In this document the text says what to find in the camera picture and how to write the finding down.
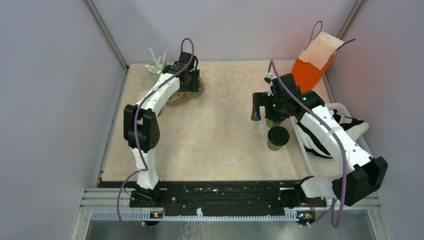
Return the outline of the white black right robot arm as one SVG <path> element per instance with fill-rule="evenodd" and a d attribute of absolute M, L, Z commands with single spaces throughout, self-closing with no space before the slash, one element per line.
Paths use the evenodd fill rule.
<path fill-rule="evenodd" d="M 340 176 L 310 176 L 300 182 L 293 192 L 293 200 L 299 206 L 307 206 L 313 198 L 336 198 L 343 205 L 353 206 L 381 188 L 388 169 L 384 157 L 374 157 L 361 148 L 359 135 L 353 130 L 366 126 L 364 121 L 352 119 L 350 126 L 341 123 L 337 111 L 329 109 L 313 90 L 302 93 L 291 73 L 264 78 L 268 91 L 252 94 L 251 120 L 261 120 L 260 108 L 264 107 L 265 119 L 282 122 L 290 117 L 306 135 L 309 147 L 321 156 L 335 160 Z"/>

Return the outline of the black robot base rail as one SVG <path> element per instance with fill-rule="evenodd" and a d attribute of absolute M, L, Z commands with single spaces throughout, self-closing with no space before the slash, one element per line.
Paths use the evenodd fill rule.
<path fill-rule="evenodd" d="M 135 181 L 102 181 L 101 189 L 123 187 L 134 209 L 159 208 L 167 217 L 283 216 L 286 209 L 326 207 L 325 199 L 308 199 L 299 180 L 160 181 L 153 190 L 143 190 Z"/>

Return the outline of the stack of green paper cups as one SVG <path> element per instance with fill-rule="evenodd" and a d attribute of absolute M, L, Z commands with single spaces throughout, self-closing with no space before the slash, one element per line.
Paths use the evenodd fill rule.
<path fill-rule="evenodd" d="M 149 90 L 145 90 L 145 91 L 143 91 L 143 92 L 141 92 L 140 94 L 139 94 L 139 96 L 138 96 L 138 98 L 137 98 L 137 101 L 139 102 L 139 101 L 141 101 L 147 94 L 149 93 Z M 158 113 L 157 113 L 157 117 L 160 117 L 161 116 L 161 114 L 162 114 L 162 111 L 160 110 Z"/>

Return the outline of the green paper coffee cup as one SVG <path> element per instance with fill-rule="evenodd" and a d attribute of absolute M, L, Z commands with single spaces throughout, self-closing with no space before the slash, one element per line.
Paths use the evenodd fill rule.
<path fill-rule="evenodd" d="M 279 127 L 281 125 L 281 121 L 272 121 L 270 119 L 266 119 L 265 124 L 268 128 Z"/>
<path fill-rule="evenodd" d="M 287 143 L 285 141 L 281 142 L 281 141 L 273 141 L 271 139 L 267 140 L 267 147 L 269 150 L 271 151 L 279 151 L 284 145 L 286 145 Z"/>

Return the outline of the orange paper bag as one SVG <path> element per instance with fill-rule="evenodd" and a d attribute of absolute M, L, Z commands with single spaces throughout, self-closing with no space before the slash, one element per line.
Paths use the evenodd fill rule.
<path fill-rule="evenodd" d="M 324 32 L 323 22 L 317 21 L 313 26 L 307 46 L 296 58 L 290 72 L 300 92 L 313 90 L 341 48 L 354 41 L 354 38 L 343 41 Z"/>

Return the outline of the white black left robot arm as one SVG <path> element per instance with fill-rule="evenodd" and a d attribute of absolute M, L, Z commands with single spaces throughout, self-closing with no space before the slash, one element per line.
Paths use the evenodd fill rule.
<path fill-rule="evenodd" d="M 123 110 L 123 138 L 134 155 L 137 185 L 145 189 L 141 200 L 149 207 L 160 202 L 160 193 L 154 188 L 159 183 L 156 171 L 155 148 L 161 132 L 158 115 L 173 94 L 197 92 L 200 71 L 197 57 L 182 51 L 179 59 L 163 68 L 158 80 L 137 103 Z"/>

